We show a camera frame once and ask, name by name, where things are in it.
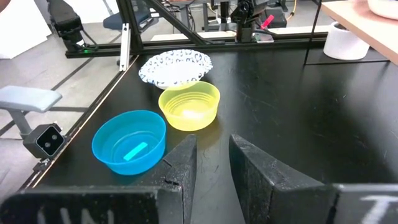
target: blue bowl rim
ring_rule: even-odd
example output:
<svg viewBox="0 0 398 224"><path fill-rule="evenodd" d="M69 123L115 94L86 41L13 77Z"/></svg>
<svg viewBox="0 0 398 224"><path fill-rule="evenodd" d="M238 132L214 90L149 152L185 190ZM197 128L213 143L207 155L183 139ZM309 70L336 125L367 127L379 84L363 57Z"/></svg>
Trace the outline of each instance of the blue bowl rim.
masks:
<svg viewBox="0 0 398 224"><path fill-rule="evenodd" d="M113 119L116 119L116 118L118 118L118 117L120 117L120 116L129 114L129 113L138 113L138 112L152 113L152 114L158 116L158 117L160 118L160 120L162 121L162 125L163 125L163 127L164 127L163 136L160 138L160 141L157 143L157 145L154 147L154 149L155 149L163 140L165 141L165 137L166 137L166 122L164 121L163 117L161 117L161 115L159 115L159 114L157 114L157 113L155 113L155 112L153 112L153 111L149 111L149 110L134 110L134 111L124 112L124 113L121 113L121 114L119 114L119 115L117 115L117 116L111 118L109 121L105 122L105 123L97 130L97 132L95 132L95 135L94 135L94 137L93 137L93 140L91 141L91 151L93 152L93 155L97 158L97 160L99 160L99 161L101 161L101 162L103 162L103 163L105 163L105 164L109 164L109 165L123 165L123 164L129 164L129 163L132 163L132 162L140 161L141 159L147 157L147 156L153 151L153 150L151 150L151 151L149 151L147 154L143 155L142 157L140 157L140 158L138 158L138 159L132 159L132 160L127 161L127 162L108 162L108 161L104 161L104 160L100 159L100 158L95 154L95 152L94 152L94 145L93 145L93 143L94 143L94 140L95 140L95 138L97 137L98 131L99 131L100 129L102 129L104 126L106 126L108 123L110 123Z"/></svg>

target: cyan plastic strip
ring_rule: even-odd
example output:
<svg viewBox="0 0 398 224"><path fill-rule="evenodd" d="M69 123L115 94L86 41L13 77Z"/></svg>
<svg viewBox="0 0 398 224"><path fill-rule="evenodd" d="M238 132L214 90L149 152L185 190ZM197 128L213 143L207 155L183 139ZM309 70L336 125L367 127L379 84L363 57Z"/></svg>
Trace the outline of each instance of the cyan plastic strip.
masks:
<svg viewBox="0 0 398 224"><path fill-rule="evenodd" d="M129 153L127 153L123 159L125 161L129 161L130 159L132 159L134 156L137 155L138 152L141 152L141 150L145 149L145 147L147 147L148 144L146 142L142 142L140 143L138 146L136 146L134 149L132 149Z"/></svg>

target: black table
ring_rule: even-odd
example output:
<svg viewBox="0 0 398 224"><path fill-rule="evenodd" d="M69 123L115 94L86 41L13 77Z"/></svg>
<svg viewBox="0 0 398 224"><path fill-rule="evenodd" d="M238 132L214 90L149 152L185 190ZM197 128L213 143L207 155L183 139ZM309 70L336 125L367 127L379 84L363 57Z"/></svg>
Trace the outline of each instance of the black table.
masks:
<svg viewBox="0 0 398 224"><path fill-rule="evenodd" d="M318 60L321 49L312 49ZM303 64L305 49L210 53L206 75L221 92L216 120L198 136L192 223L244 223L229 169L228 139L239 134L323 183L398 181L398 69L392 63ZM91 152L96 130L131 110L152 110L161 90L143 83L139 56L36 187L131 185ZM188 133L167 126L167 152Z"/></svg>

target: paper plate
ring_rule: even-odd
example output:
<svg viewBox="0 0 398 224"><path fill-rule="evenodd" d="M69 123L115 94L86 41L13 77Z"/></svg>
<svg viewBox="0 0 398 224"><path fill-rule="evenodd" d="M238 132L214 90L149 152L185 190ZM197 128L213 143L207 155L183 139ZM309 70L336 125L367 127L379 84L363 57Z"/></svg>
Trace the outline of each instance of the paper plate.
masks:
<svg viewBox="0 0 398 224"><path fill-rule="evenodd" d="M213 68L210 57L196 50L171 50L150 58L139 70L141 80L161 89L199 81Z"/></svg>

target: gray floor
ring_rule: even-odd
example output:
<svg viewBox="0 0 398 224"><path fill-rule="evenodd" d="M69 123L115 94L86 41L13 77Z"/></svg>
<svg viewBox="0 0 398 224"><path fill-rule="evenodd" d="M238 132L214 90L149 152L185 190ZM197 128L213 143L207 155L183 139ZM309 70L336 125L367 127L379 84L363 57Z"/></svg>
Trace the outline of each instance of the gray floor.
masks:
<svg viewBox="0 0 398 224"><path fill-rule="evenodd" d="M288 2L287 6L291 10L293 3ZM299 1L295 16L289 21L288 27L311 26L316 9L317 6L311 1ZM203 12L197 7L192 11L199 32L203 26ZM331 22L328 16L320 14L318 25L327 25ZM112 40L120 42L118 38L120 33L104 29L102 24L85 24L84 27L99 44L109 43ZM160 19L156 25L142 34L142 39L149 41L156 34L171 33L173 33L172 26L166 20ZM46 42L12 60L0 60L0 88L6 85L18 85L55 89L63 95L56 107L88 107L117 73L117 57L94 58L71 75L88 59L66 59L64 53L65 46L62 40L56 35L51 35ZM38 124L57 121L65 134L82 114L82 112L50 111L45 114L29 113L26 118L33 128ZM10 122L11 117L8 113L0 110L0 131ZM0 136L0 160L0 198L2 198L17 190L25 182L38 160L22 146L21 137L15 126Z"/></svg>

